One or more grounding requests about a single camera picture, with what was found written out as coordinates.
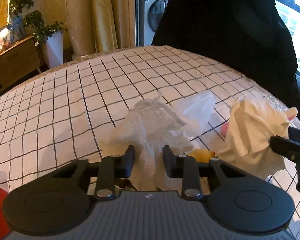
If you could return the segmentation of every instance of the round black pad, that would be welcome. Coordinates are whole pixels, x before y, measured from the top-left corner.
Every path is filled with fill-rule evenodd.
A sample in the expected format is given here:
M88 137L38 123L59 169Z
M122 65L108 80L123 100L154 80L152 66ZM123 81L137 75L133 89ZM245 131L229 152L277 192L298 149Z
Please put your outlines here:
M11 229L27 235L47 236L78 225L90 207L79 187L53 183L49 188L20 187L4 200L2 211Z
M258 178L222 183L207 198L213 219L224 227L248 234L268 234L287 227L294 203L288 193Z

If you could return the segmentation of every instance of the washing machine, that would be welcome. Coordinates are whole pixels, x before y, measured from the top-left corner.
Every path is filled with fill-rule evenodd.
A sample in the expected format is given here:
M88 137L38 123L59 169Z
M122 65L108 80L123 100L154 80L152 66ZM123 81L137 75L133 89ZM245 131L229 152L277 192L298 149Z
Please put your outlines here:
M164 0L139 0L139 45L151 45L166 8Z

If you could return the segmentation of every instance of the wooden drawer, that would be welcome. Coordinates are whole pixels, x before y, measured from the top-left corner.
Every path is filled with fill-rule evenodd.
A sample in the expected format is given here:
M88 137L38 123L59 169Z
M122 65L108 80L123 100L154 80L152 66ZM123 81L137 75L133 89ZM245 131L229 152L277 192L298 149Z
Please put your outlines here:
M0 56L0 85L9 87L40 65L34 40L26 40Z

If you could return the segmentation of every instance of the pink object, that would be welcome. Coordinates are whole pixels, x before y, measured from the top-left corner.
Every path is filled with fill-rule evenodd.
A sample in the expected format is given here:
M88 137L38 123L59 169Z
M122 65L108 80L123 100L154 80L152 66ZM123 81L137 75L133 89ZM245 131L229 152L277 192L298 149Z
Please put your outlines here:
M222 137L226 137L226 135L227 135L227 130L228 130L228 126L229 126L229 122L225 122L224 124L221 125L220 135L221 135Z
M287 115L288 120L291 121L292 119L294 119L297 116L298 110L296 107L292 107L292 108L288 109L287 111L285 111L285 113ZM220 135L222 137L226 137L228 127L229 127L229 122L225 122L224 124L221 125Z

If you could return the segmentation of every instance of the white grid tablecloth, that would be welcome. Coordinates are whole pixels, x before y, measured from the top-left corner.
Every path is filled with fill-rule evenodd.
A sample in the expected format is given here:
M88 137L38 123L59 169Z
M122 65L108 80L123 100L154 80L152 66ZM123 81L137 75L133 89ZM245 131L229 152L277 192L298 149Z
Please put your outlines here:
M197 54L167 46L128 49L19 87L0 97L0 187L13 190L75 158L101 161L113 154L102 141L137 101L155 98L160 90L163 102L172 105L205 89L217 103L206 131L193 140L216 151L236 96L265 95L231 68ZM286 170L268 179L292 196L296 212L289 232L300 239L296 170L285 162Z

